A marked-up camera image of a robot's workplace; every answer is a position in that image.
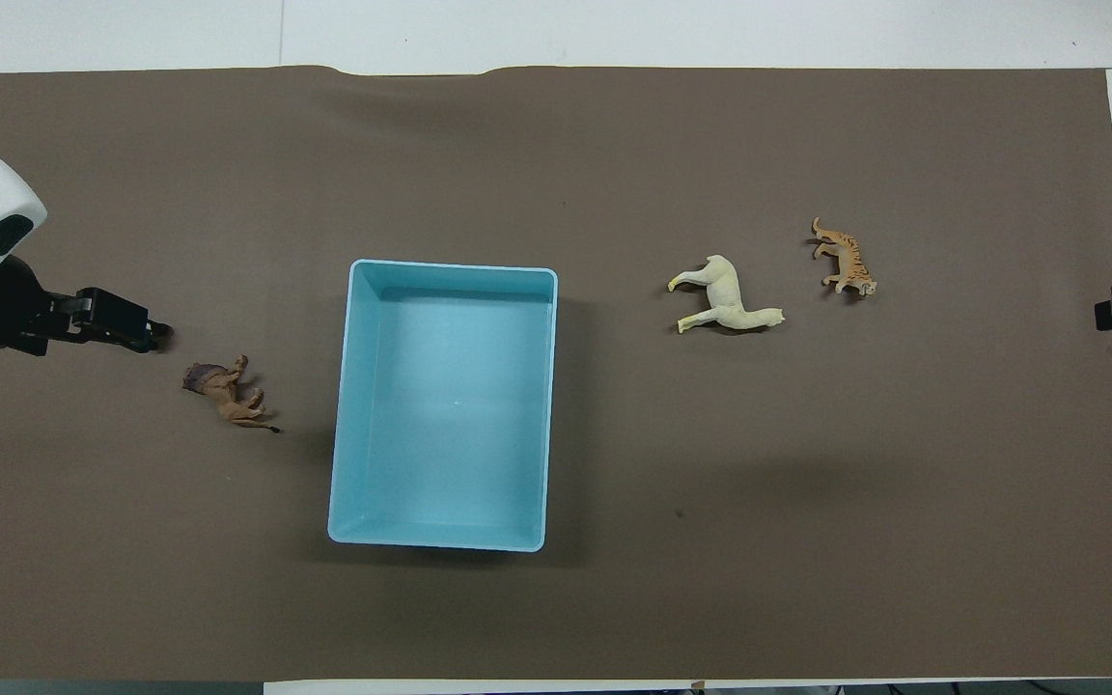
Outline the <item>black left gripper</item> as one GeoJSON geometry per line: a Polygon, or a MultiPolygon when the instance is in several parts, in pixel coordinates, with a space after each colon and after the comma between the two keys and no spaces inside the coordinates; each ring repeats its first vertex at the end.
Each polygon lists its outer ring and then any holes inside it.
{"type": "Polygon", "coordinates": [[[123,296],[97,287],[75,295],[48,292],[34,269],[14,255],[0,264],[0,348],[44,356],[49,342],[115,345],[132,353],[152,353],[149,311],[123,296]],[[52,308],[61,332],[34,336],[36,317],[52,308]]]}

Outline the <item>brown lion toy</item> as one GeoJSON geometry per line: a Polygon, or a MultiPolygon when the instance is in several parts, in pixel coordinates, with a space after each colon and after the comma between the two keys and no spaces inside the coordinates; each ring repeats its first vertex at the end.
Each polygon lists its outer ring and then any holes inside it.
{"type": "Polygon", "coordinates": [[[212,401],[215,409],[224,421],[248,430],[266,430],[281,434],[281,428],[265,421],[264,391],[255,388],[251,396],[242,399],[239,396],[239,380],[244,378],[250,359],[244,353],[236,357],[234,365],[211,363],[193,363],[182,374],[181,388],[188,393],[197,393],[212,401]]]}

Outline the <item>orange striped tiger toy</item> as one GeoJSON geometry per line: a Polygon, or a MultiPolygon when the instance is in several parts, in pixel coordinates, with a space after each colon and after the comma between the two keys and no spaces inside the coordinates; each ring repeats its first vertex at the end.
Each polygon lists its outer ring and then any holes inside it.
{"type": "Polygon", "coordinates": [[[812,259],[821,256],[834,257],[837,260],[837,272],[828,274],[821,280],[823,287],[833,287],[834,292],[854,289],[860,298],[877,294],[877,281],[868,271],[868,266],[862,260],[857,238],[852,234],[835,232],[820,224],[820,217],[813,217],[811,234],[817,242],[812,259]]]}

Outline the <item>cream horse toy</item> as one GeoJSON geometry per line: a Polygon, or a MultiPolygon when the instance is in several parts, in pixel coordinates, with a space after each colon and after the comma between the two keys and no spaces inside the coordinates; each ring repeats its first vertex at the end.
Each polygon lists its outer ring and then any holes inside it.
{"type": "Polygon", "coordinates": [[[673,292],[678,286],[691,282],[705,289],[708,300],[706,311],[692,314],[676,322],[677,334],[692,328],[715,322],[735,331],[759,328],[775,328],[786,320],[780,308],[763,308],[749,311],[745,308],[738,282],[736,266],[729,264],[727,257],[715,254],[706,256],[706,264],[697,271],[676,274],[667,282],[667,291],[673,292]]]}

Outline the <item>light blue storage box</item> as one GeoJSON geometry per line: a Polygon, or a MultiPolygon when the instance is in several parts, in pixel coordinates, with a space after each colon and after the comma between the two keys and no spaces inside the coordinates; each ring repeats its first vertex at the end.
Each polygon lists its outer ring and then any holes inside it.
{"type": "Polygon", "coordinates": [[[328,538],[539,552],[557,318],[548,268],[354,261],[328,538]]]}

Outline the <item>brown table mat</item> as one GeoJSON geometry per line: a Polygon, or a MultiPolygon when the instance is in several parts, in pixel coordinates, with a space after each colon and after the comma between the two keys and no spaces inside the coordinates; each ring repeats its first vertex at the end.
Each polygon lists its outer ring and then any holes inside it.
{"type": "Polygon", "coordinates": [[[0,157],[176,332],[0,350],[0,679],[1112,676],[1100,71],[0,75],[0,157]],[[677,334],[715,254],[786,320],[677,334]],[[328,538],[358,259],[559,277],[542,550],[328,538]]]}

